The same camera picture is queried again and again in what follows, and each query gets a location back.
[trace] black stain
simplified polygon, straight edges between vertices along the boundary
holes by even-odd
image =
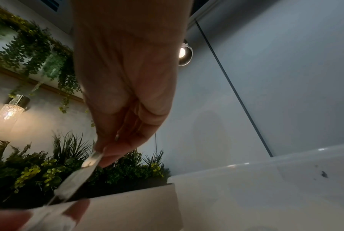
[[[324,177],[324,178],[328,178],[328,175],[327,175],[327,173],[325,173],[324,171],[322,171],[322,174],[321,174],[321,176],[322,176],[322,177]]]

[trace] trailing vine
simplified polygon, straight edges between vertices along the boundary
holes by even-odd
[[[22,76],[21,83],[10,92],[10,96],[21,90],[29,75],[41,72],[50,80],[57,78],[58,88],[67,93],[59,107],[62,113],[66,113],[70,95],[81,90],[75,77],[73,51],[52,38],[48,29],[42,29],[35,22],[24,20],[1,7],[0,28],[17,33],[0,51],[0,66],[13,69]],[[36,85],[29,95],[33,95],[40,85]]]

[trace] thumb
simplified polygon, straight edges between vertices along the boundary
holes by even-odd
[[[0,231],[16,231],[32,216],[29,211],[0,210]]]

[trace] black strip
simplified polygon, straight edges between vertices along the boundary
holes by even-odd
[[[207,43],[207,45],[209,46],[211,53],[213,53],[213,55],[214,55],[214,57],[215,57],[216,61],[218,62],[218,64],[219,64],[219,67],[220,67],[221,71],[223,72],[223,74],[224,74],[224,76],[225,76],[226,80],[228,81],[228,83],[229,83],[230,87],[231,87],[231,88],[232,88],[232,90],[234,91],[234,94],[236,95],[236,97],[237,97],[238,101],[240,102],[240,105],[242,106],[242,108],[243,108],[244,112],[245,112],[245,113],[246,113],[246,115],[248,116],[248,119],[249,119],[249,121],[251,122],[252,126],[254,127],[255,131],[257,132],[257,135],[258,135],[258,137],[261,139],[261,142],[263,143],[263,146],[266,148],[266,151],[268,152],[268,154],[270,155],[270,157],[274,157],[274,156],[272,155],[272,153],[271,153],[270,149],[268,148],[268,146],[267,146],[266,142],[264,141],[264,139],[263,139],[263,137],[262,137],[262,135],[261,135],[260,131],[258,130],[258,128],[257,128],[257,126],[256,126],[256,124],[255,124],[255,122],[253,121],[253,119],[252,119],[251,115],[249,114],[249,112],[248,112],[247,108],[245,108],[245,106],[244,106],[244,104],[243,104],[243,101],[242,101],[242,99],[239,97],[237,90],[234,88],[234,86],[233,86],[232,82],[230,81],[230,79],[229,79],[229,77],[228,77],[227,73],[225,72],[225,70],[224,70],[224,68],[223,68],[222,64],[220,63],[220,61],[219,61],[219,59],[218,59],[217,55],[215,54],[215,52],[214,52],[213,48],[211,47],[211,45],[210,45],[209,41],[207,40],[207,38],[206,38],[206,36],[205,36],[204,32],[202,31],[202,29],[201,29],[201,27],[200,27],[199,23],[196,21],[196,19],[195,19],[195,23],[196,23],[197,27],[199,28],[199,30],[200,30],[200,32],[201,32],[201,34],[202,34],[202,36],[204,37],[204,40],[205,40],[205,42],[206,42],[206,43]]]
[[[156,139],[156,152],[158,153],[158,149],[157,149],[157,133],[154,133],[154,138]]]

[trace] metal lamp fixture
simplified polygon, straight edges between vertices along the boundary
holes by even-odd
[[[25,111],[30,99],[23,95],[8,98],[0,110],[0,132],[10,132],[22,112]]]
[[[190,47],[187,41],[184,40],[180,49],[178,65],[179,66],[187,65],[191,61],[192,55],[193,55],[192,47]]]

